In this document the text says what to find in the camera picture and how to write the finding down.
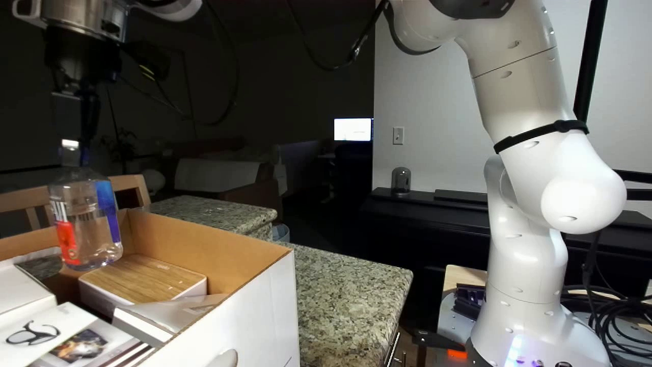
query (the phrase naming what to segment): black band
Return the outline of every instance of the black band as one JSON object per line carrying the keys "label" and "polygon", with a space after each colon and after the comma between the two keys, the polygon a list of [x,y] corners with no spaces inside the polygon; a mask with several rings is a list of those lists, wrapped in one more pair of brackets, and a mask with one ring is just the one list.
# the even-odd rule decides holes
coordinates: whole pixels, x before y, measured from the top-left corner
{"label": "black band", "polygon": [[583,120],[553,120],[551,125],[543,125],[526,132],[519,132],[516,137],[505,137],[503,141],[493,145],[493,150],[501,153],[506,146],[514,146],[517,142],[524,142],[541,134],[550,134],[550,132],[569,132],[569,130],[583,130],[585,134],[588,134],[588,129]]}

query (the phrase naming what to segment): plastic bottle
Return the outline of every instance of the plastic bottle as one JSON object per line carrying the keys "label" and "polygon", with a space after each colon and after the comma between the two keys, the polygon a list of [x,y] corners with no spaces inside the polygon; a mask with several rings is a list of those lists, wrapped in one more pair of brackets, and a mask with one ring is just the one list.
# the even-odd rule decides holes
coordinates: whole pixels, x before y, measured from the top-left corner
{"label": "plastic bottle", "polygon": [[48,186],[61,261],[75,271],[103,267],[121,256],[116,197],[109,181],[80,168],[80,142],[61,141],[65,173]]}

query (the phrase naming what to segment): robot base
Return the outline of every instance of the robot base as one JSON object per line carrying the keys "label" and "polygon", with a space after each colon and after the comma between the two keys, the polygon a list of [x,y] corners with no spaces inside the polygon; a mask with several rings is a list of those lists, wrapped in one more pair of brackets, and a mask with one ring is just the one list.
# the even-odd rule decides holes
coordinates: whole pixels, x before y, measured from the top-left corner
{"label": "robot base", "polygon": [[473,364],[493,367],[610,364],[595,332],[565,308],[557,306],[553,312],[541,312],[533,303],[514,302],[486,302],[482,306],[477,329],[468,339],[468,354]]}

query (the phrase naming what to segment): electrical outlet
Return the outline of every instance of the electrical outlet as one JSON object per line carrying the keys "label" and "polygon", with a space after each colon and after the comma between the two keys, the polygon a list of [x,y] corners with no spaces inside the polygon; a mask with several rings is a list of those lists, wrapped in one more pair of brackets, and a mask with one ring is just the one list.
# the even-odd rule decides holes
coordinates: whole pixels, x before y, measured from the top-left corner
{"label": "electrical outlet", "polygon": [[405,129],[404,127],[390,129],[390,145],[405,145]]}

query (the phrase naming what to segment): table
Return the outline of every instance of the table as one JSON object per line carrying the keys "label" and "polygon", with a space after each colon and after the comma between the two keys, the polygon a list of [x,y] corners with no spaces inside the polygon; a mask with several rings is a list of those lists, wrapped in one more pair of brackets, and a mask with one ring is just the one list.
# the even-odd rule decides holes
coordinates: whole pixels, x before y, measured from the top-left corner
{"label": "table", "polygon": [[[275,209],[179,196],[151,212],[267,238]],[[289,242],[296,255],[303,367],[383,364],[397,335],[411,271]]]}

